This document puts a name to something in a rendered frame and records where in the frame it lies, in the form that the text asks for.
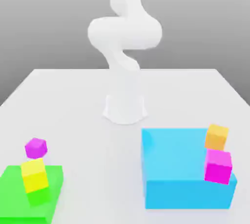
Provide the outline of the small orange cube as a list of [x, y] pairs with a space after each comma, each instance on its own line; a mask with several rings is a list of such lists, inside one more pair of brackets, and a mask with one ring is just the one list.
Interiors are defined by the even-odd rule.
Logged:
[[229, 134], [229, 128], [211, 124], [207, 130], [205, 148], [223, 151]]

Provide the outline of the small magenta cube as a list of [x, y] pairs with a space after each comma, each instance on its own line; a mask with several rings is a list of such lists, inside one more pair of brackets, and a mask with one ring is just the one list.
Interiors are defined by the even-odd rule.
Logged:
[[204, 168], [204, 180], [229, 184], [232, 173], [231, 153], [222, 150], [207, 149]]

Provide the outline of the large green box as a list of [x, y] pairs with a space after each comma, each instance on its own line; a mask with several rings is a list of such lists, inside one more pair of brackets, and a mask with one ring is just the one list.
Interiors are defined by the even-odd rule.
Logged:
[[0, 176], [0, 224], [51, 224], [63, 185], [63, 167], [45, 167], [51, 201], [39, 206], [29, 204], [21, 168], [9, 165]]

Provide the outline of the small yellow cube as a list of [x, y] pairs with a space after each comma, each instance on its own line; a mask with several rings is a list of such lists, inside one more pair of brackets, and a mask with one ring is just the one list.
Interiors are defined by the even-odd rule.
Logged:
[[43, 158], [22, 163], [21, 176], [27, 194], [49, 187]]

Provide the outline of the small purple cube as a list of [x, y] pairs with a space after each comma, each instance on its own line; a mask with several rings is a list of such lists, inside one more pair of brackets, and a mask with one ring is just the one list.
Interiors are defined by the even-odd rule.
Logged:
[[47, 154], [46, 140], [32, 138], [25, 146], [26, 155], [31, 159], [42, 158]]

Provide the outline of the small green cube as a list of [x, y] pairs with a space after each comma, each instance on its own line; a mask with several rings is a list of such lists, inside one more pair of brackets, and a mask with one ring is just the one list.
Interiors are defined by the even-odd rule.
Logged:
[[31, 206], [39, 206], [51, 201], [51, 192], [49, 187], [27, 193], [26, 195]]

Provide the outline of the large blue box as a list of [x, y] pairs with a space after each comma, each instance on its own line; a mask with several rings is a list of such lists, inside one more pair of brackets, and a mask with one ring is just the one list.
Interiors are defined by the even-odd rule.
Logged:
[[206, 128], [142, 128], [141, 161], [146, 209], [229, 209], [237, 185], [231, 161], [228, 184], [205, 180]]

